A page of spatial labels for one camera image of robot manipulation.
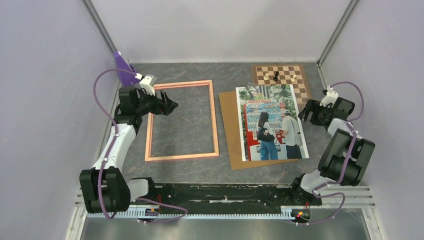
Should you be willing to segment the wooden picture frame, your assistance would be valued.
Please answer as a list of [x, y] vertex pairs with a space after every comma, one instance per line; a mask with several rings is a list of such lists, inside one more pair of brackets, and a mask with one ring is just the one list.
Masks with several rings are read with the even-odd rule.
[[153, 135], [153, 124], [154, 115], [150, 113], [147, 119], [147, 134], [146, 134], [146, 146], [145, 146], [145, 162], [159, 162], [159, 161], [178, 161], [196, 158], [212, 158], [218, 157], [219, 142], [218, 142], [218, 130], [216, 121], [216, 108], [214, 99], [214, 89], [212, 80], [196, 80], [196, 81], [185, 81], [185, 82], [174, 82], [174, 83], [157, 83], [154, 85], [154, 90], [167, 90], [167, 89], [178, 89], [188, 87], [208, 87], [209, 92], [209, 104], [210, 104], [210, 116], [211, 116], [211, 129], [213, 139], [213, 152], [209, 153], [197, 153], [197, 154], [183, 154], [183, 155], [171, 155], [171, 156], [151, 156], [152, 147], [152, 135]]

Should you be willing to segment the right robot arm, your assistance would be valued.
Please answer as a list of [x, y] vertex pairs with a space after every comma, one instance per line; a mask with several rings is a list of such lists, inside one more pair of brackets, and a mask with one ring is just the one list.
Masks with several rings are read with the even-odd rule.
[[329, 186], [354, 187], [361, 182], [376, 145], [362, 137], [348, 121], [354, 109], [355, 103], [341, 97], [326, 104], [310, 99], [298, 114], [301, 121], [324, 127], [331, 140], [317, 169], [293, 180], [288, 196], [296, 205], [320, 198], [320, 192]]

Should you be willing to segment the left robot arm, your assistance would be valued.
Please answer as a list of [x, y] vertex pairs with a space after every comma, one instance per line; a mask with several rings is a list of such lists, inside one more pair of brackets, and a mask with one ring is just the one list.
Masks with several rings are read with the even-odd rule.
[[126, 181], [121, 168], [132, 142], [135, 140], [143, 116], [148, 114], [168, 116], [178, 107], [165, 91], [149, 95], [144, 89], [133, 86], [118, 90], [119, 104], [115, 108], [109, 139], [99, 159], [90, 169], [79, 175], [80, 188], [86, 210], [90, 214], [103, 214], [112, 219], [118, 212], [128, 210], [130, 203], [140, 199], [153, 203], [157, 191], [150, 177]]

